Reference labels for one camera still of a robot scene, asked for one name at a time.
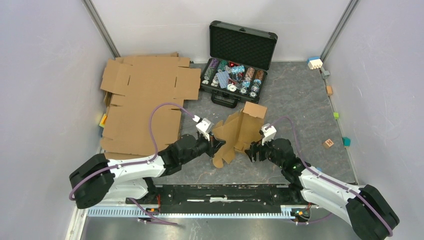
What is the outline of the brown cardboard box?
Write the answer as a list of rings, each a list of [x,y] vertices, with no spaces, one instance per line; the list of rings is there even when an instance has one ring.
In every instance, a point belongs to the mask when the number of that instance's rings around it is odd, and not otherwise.
[[[230,164],[236,152],[245,153],[252,142],[259,141],[260,130],[265,124],[268,108],[256,103],[246,102],[244,108],[219,121],[212,130],[214,136],[226,143],[214,154],[212,159],[216,168]]]

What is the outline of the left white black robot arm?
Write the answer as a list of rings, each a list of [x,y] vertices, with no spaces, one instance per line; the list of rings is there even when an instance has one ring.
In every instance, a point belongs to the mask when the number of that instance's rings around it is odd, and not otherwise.
[[[69,199],[78,209],[93,207],[103,200],[133,198],[153,203],[157,190],[153,179],[170,176],[195,158],[213,157],[226,141],[198,134],[185,134],[157,155],[133,159],[108,159],[104,153],[89,158],[69,175]]]

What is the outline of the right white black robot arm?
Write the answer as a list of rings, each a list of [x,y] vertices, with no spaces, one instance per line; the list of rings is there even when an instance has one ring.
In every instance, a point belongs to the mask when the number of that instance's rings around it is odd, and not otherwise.
[[[252,142],[244,151],[252,162],[268,160],[289,181],[289,199],[315,204],[349,224],[362,240],[384,240],[393,235],[400,219],[370,184],[363,186],[333,178],[298,157],[291,142],[277,138]]]

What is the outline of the wooden letter H block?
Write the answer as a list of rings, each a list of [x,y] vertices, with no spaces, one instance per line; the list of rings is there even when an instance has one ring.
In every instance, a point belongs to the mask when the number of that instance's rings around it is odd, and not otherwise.
[[[322,144],[326,149],[331,148],[334,145],[334,142],[331,139],[327,139]]]

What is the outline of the teal small block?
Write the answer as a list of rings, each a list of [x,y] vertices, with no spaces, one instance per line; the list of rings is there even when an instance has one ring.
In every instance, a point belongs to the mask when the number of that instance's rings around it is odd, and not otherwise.
[[[342,143],[343,143],[343,146],[345,148],[347,148],[347,147],[349,147],[351,145],[351,139],[349,137],[347,137],[347,136],[343,136],[342,137]]]

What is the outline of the black poker chip case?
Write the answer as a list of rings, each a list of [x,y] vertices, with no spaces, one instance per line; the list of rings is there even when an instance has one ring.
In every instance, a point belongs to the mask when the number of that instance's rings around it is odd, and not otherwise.
[[[235,108],[257,104],[278,41],[276,33],[214,20],[209,25],[210,59],[200,89],[214,104]]]

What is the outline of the orange small block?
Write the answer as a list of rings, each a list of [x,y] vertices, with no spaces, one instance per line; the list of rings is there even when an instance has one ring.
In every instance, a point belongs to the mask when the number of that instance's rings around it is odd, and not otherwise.
[[[333,94],[333,88],[331,86],[326,86],[326,93],[328,96],[331,96]]]

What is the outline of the grey small block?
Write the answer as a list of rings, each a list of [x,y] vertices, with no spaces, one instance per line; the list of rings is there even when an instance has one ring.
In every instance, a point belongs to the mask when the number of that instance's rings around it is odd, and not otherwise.
[[[327,79],[331,74],[329,70],[320,70],[320,75],[322,79]]]

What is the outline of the blue white toy block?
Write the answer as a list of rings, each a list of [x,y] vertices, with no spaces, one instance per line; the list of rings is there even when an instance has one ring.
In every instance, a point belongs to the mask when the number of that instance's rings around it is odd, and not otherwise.
[[[306,63],[310,70],[320,69],[323,66],[320,56],[309,57]]]

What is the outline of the stack of cardboard blanks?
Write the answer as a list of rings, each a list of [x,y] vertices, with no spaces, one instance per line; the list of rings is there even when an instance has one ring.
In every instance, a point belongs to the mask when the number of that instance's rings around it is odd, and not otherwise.
[[[201,69],[176,53],[109,59],[100,88],[107,119],[100,145],[109,159],[153,155],[180,136],[180,107],[197,100]]]

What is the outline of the yellow orange block at left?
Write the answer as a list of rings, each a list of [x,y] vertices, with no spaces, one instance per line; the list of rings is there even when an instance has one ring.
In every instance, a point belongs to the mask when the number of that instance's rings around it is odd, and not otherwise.
[[[104,128],[105,127],[105,124],[106,124],[106,120],[107,120],[107,114],[106,113],[104,113],[103,114],[103,116],[102,116],[102,118],[100,119],[100,122],[99,122],[99,126],[101,127],[101,128]]]

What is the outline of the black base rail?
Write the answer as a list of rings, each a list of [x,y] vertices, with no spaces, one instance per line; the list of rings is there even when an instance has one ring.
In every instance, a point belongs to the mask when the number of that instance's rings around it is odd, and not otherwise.
[[[306,206],[287,184],[163,184],[137,200],[162,214],[277,214],[281,206]]]

